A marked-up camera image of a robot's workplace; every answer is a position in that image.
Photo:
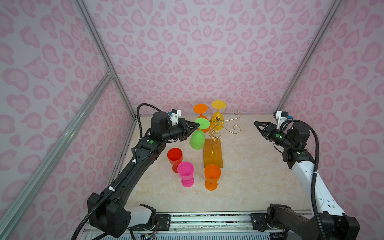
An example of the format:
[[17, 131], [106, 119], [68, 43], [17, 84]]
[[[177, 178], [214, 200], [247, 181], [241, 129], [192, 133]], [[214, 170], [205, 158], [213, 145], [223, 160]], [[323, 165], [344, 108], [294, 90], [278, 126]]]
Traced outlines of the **red wine glass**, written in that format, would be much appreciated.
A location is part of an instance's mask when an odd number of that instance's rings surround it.
[[167, 157], [172, 164], [172, 170], [174, 173], [178, 173], [178, 166], [183, 162], [183, 152], [179, 148], [172, 148], [168, 151]]

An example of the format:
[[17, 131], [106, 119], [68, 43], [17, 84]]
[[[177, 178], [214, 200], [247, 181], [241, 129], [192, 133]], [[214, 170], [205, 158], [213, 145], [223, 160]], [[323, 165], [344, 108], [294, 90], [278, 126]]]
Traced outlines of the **green wine glass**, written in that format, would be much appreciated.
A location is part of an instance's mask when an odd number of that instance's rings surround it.
[[199, 127], [191, 136], [190, 147], [194, 150], [201, 150], [204, 147], [206, 141], [205, 133], [203, 130], [206, 130], [210, 127], [210, 122], [205, 118], [197, 118], [195, 122], [199, 124]]

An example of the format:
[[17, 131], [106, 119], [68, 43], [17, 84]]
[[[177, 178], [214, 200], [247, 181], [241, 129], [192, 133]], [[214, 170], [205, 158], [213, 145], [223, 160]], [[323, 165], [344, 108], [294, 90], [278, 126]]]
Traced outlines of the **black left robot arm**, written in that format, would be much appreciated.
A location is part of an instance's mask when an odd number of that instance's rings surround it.
[[167, 142], [186, 140], [202, 125], [180, 118], [173, 125], [166, 112], [156, 112], [151, 119], [151, 127], [132, 148], [133, 157], [109, 187], [101, 194], [93, 193], [88, 198], [87, 219], [90, 225], [103, 231], [104, 236], [119, 238], [129, 228], [141, 226], [151, 230], [157, 221], [156, 209], [141, 204], [126, 210], [129, 195], [145, 171], [158, 159]]

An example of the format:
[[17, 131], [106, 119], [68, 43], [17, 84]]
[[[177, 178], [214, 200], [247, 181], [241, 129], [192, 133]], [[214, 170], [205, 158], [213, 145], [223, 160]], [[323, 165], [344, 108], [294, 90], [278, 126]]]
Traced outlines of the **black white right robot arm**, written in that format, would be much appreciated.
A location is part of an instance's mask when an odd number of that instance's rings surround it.
[[291, 207], [270, 204], [266, 224], [272, 229], [283, 227], [303, 240], [355, 240], [360, 224], [338, 205], [319, 174], [320, 148], [315, 130], [300, 120], [287, 120], [283, 127], [269, 122], [255, 121], [254, 125], [269, 142], [283, 148], [283, 161], [306, 191], [314, 216], [307, 219]]

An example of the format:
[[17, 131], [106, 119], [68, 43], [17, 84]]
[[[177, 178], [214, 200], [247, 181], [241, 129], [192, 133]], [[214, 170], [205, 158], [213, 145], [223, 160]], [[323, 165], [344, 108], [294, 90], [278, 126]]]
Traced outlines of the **pink wine glass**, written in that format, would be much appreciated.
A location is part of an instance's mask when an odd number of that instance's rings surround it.
[[178, 165], [178, 174], [181, 178], [181, 183], [185, 188], [190, 188], [194, 185], [194, 165], [190, 162], [182, 162]]

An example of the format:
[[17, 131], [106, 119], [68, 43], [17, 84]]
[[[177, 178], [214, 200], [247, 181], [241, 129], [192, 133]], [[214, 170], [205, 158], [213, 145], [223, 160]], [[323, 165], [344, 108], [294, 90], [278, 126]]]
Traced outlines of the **orange wine glass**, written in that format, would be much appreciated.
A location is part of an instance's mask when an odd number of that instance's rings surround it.
[[205, 104], [197, 104], [194, 106], [193, 110], [196, 114], [199, 114], [199, 118], [208, 120], [208, 118], [204, 115], [208, 110], [208, 107]]
[[218, 181], [221, 177], [221, 168], [211, 164], [205, 167], [205, 188], [209, 191], [214, 191], [218, 187]]

